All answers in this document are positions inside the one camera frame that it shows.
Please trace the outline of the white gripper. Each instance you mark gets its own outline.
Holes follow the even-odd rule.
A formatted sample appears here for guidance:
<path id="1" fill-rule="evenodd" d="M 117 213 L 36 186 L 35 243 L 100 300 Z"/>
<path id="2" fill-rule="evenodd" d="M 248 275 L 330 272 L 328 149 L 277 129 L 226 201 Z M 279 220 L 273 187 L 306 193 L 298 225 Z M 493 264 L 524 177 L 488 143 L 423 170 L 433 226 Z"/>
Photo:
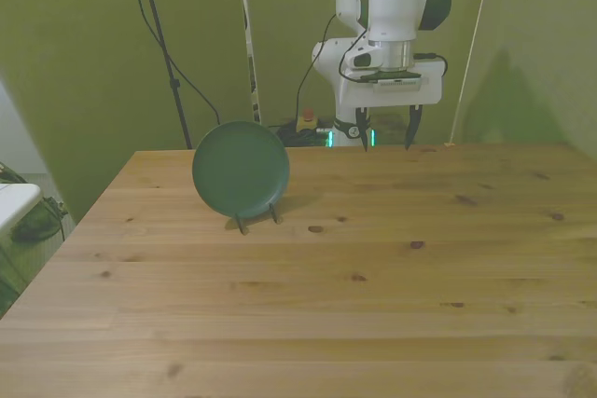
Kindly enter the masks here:
<path id="1" fill-rule="evenodd" d="M 418 61 L 411 68 L 418 78 L 381 80 L 377 83 L 355 83 L 343 78 L 339 83 L 339 105 L 357 108 L 355 124 L 365 151 L 368 151 L 370 118 L 367 108 L 410 105 L 410 121 L 405 135 L 409 150 L 419 129 L 423 107 L 438 103 L 443 92 L 443 61 Z"/>

